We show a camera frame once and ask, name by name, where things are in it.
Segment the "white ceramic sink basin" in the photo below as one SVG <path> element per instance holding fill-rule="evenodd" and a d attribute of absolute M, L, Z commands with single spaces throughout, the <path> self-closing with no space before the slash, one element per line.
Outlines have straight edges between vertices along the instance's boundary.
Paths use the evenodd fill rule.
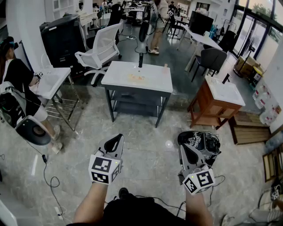
<path fill-rule="evenodd" d="M 145 81 L 141 83 L 131 82 L 128 80 L 129 74 L 144 76 Z M 112 61 L 101 80 L 101 84 L 156 90 L 166 93 L 173 92 L 170 68 L 164 73 L 164 66 L 151 64 L 143 64 L 142 68 L 139 68 L 138 63 Z"/>

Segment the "group of clear water jugs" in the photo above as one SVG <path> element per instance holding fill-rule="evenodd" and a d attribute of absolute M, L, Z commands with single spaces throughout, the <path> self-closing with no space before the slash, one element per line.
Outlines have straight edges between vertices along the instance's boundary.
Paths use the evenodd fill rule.
<path fill-rule="evenodd" d="M 281 113 L 281 108 L 272 97 L 271 91 L 262 84 L 255 89 L 252 97 L 257 108 L 261 110 L 259 116 L 261 123 L 270 126 Z"/>

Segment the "black cabinet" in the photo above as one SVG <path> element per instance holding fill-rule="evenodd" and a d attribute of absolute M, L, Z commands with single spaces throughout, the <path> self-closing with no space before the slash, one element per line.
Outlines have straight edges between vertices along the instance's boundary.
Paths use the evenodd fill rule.
<path fill-rule="evenodd" d="M 82 74 L 84 67 L 75 53 L 86 52 L 86 42 L 78 14 L 70 14 L 49 23 L 41 31 L 41 37 L 53 67 L 71 68 L 72 77 Z"/>

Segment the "cardboard box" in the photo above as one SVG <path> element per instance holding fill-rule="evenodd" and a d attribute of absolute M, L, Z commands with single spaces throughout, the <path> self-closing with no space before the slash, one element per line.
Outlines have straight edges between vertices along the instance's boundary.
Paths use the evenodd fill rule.
<path fill-rule="evenodd" d="M 265 72 L 261 64 L 250 56 L 246 59 L 239 56 L 233 70 L 239 77 L 245 78 L 248 81 L 253 80 L 256 74 L 262 77 Z"/>

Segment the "person's right forearm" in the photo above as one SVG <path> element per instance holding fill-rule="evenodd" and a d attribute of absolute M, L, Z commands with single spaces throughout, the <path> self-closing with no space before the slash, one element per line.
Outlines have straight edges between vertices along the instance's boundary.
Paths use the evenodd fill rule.
<path fill-rule="evenodd" d="M 189 226 L 213 226 L 213 217 L 205 204 L 202 193 L 192 195 L 186 191 L 185 221 Z"/>

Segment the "wooden picture frame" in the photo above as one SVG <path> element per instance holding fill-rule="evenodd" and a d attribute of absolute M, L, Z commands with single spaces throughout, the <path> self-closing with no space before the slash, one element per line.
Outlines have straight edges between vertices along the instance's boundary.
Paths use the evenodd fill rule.
<path fill-rule="evenodd" d="M 283 144 L 263 155 L 265 182 L 283 176 Z"/>

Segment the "white sink on steel rack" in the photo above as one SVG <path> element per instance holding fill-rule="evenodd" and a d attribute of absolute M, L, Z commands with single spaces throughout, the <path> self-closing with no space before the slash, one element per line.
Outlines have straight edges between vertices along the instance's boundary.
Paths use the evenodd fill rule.
<path fill-rule="evenodd" d="M 40 71 L 44 73 L 44 76 L 36 85 L 30 87 L 30 90 L 38 97 L 50 100 L 69 76 L 71 68 L 46 68 Z"/>

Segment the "black monitor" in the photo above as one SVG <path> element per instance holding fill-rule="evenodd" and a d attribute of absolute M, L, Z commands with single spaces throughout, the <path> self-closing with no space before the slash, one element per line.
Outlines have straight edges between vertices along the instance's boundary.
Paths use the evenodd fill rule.
<path fill-rule="evenodd" d="M 189 22 L 189 29 L 191 32 L 204 35 L 206 31 L 210 31 L 213 24 L 213 19 L 199 12 L 192 11 Z"/>

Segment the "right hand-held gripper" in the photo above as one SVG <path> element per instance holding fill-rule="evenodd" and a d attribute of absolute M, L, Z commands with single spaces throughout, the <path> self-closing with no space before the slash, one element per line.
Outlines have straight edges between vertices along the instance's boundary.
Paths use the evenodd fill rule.
<path fill-rule="evenodd" d="M 194 146 L 189 144 L 180 145 L 180 161 L 184 172 L 180 174 L 180 185 L 191 195 L 202 192 L 204 189 L 215 185 L 213 170 L 209 167 L 187 170 L 189 166 L 200 166 L 205 163 L 203 154 Z"/>

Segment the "white metal frame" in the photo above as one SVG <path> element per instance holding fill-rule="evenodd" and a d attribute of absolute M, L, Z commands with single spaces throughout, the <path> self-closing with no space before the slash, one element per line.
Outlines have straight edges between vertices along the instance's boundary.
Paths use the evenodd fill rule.
<path fill-rule="evenodd" d="M 265 191 L 249 218 L 256 226 L 283 226 L 283 194 L 277 185 Z"/>

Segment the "white table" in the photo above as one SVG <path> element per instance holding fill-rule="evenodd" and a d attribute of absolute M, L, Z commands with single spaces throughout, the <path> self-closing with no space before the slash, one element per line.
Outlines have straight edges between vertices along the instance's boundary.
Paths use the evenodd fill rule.
<path fill-rule="evenodd" d="M 181 43 L 182 43 L 182 41 L 185 38 L 186 33 L 189 33 L 190 36 L 192 37 L 192 39 L 196 41 L 195 51 L 193 52 L 193 55 L 190 58 L 187 66 L 185 68 L 185 71 L 188 71 L 189 67 L 192 65 L 193 60 L 194 60 L 197 52 L 199 51 L 201 44 L 209 45 L 209 46 L 211 46 L 213 48 L 217 48 L 219 50 L 222 50 L 222 48 L 216 42 L 214 42 L 210 37 L 204 36 L 204 35 L 200 35 L 200 34 L 197 34 L 197 33 L 193 33 L 189 29 L 188 25 L 181 24 L 180 26 L 184 28 L 184 33 L 183 33 L 183 35 L 182 35 L 182 37 L 180 39 L 180 43 L 179 43 L 179 45 L 177 47 L 177 50 L 179 50 L 179 48 L 181 46 Z"/>

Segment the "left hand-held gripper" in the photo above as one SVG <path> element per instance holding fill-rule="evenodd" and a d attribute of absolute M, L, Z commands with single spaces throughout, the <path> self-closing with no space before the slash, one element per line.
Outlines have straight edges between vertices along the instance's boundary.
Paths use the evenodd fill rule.
<path fill-rule="evenodd" d="M 99 142 L 99 149 L 90 157 L 88 172 L 93 182 L 110 185 L 121 173 L 123 134 L 114 134 Z"/>

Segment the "person's left forearm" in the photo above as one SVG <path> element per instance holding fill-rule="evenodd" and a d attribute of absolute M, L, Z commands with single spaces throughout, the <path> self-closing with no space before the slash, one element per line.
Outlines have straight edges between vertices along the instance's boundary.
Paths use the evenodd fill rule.
<path fill-rule="evenodd" d="M 93 183 L 86 197 L 78 206 L 73 223 L 96 224 L 103 218 L 103 210 L 107 195 L 108 185 Z"/>

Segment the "white cubby shelf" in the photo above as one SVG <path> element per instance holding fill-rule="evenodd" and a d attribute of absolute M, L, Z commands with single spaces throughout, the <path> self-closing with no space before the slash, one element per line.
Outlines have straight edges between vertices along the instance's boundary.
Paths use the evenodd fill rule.
<path fill-rule="evenodd" d="M 44 0 L 44 5 L 48 22 L 74 13 L 74 0 Z"/>

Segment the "dark metal table frame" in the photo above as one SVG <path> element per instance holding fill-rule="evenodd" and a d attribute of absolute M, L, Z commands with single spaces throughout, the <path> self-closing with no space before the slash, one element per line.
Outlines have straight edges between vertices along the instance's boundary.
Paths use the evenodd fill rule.
<path fill-rule="evenodd" d="M 171 92 L 151 89 L 104 85 L 111 121 L 114 113 L 156 117 L 158 127 Z"/>

